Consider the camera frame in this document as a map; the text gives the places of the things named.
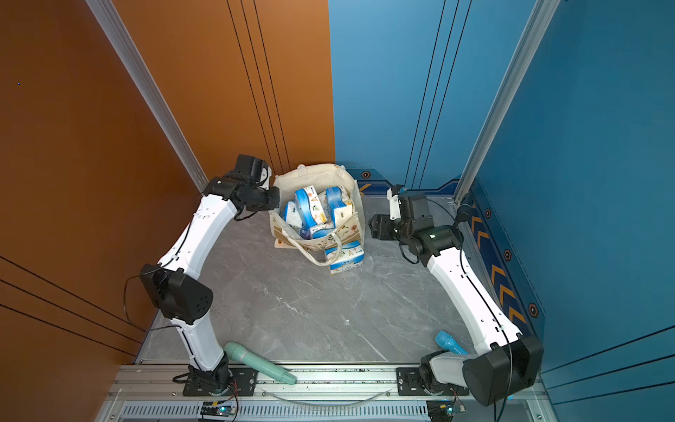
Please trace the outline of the cream floral canvas bag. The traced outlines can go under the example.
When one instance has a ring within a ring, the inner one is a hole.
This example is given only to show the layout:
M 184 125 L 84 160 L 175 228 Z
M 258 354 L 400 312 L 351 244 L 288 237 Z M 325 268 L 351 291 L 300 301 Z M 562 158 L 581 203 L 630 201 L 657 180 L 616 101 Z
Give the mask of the cream floral canvas bag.
M 333 164 L 300 165 L 277 177 L 279 207 L 269 213 L 274 247 L 297 250 L 339 274 L 365 258 L 365 213 L 357 181 Z

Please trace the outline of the purple cartoon tissue pack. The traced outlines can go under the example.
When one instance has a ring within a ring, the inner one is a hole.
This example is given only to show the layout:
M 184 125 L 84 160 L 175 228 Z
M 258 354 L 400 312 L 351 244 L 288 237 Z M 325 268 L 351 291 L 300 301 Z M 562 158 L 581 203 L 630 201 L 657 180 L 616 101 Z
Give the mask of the purple cartoon tissue pack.
M 312 239 L 312 232 L 311 232 L 310 228 L 301 228 L 300 235 L 305 240 L 311 240 Z

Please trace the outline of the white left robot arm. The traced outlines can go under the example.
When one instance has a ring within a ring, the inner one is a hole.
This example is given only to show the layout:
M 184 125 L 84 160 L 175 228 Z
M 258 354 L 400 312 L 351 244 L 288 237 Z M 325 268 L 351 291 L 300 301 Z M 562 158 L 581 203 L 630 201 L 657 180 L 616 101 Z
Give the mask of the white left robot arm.
M 207 256 L 225 227 L 279 207 L 279 189 L 270 186 L 272 168 L 264 160 L 240 155 L 235 168 L 212 179 L 176 243 L 139 278 L 151 303 L 170 320 L 188 352 L 188 372 L 178 380 L 186 396 L 220 396 L 233 384 L 229 358 L 216 339 L 209 316 L 214 293 L 200 282 Z

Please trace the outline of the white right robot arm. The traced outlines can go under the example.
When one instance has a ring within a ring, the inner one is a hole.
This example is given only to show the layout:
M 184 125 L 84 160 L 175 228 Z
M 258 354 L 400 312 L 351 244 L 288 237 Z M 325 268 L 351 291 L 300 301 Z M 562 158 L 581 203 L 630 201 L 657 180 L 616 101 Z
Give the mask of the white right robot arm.
M 488 406 L 533 386 L 543 345 L 536 337 L 525 336 L 501 311 L 473 271 L 459 228 L 471 217 L 471 208 L 459 207 L 451 225 L 436 225 L 423 193 L 406 193 L 394 186 L 387 199 L 388 214 L 377 214 L 368 223 L 372 238 L 398 242 L 428 269 L 459 312 L 475 350 L 425 357 L 420 376 L 427 390 L 462 387 Z

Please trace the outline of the blue tissue pack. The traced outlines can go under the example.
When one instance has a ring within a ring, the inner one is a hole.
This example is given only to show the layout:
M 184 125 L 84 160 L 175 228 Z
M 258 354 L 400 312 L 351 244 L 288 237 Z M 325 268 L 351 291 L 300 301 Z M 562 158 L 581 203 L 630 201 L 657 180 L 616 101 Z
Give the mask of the blue tissue pack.
M 302 218 L 298 213 L 297 205 L 294 200 L 290 200 L 290 202 L 287 203 L 282 213 L 282 218 L 289 226 L 291 226 L 295 230 L 300 230 L 300 228 L 302 228 L 303 225 Z
M 316 232 L 329 228 L 322 202 L 314 186 L 306 186 L 296 190 L 295 202 L 298 213 L 302 218 L 302 228 L 310 228 L 312 237 Z
M 354 214 L 353 202 L 342 186 L 333 186 L 325 191 L 330 219 L 334 227 L 345 224 Z

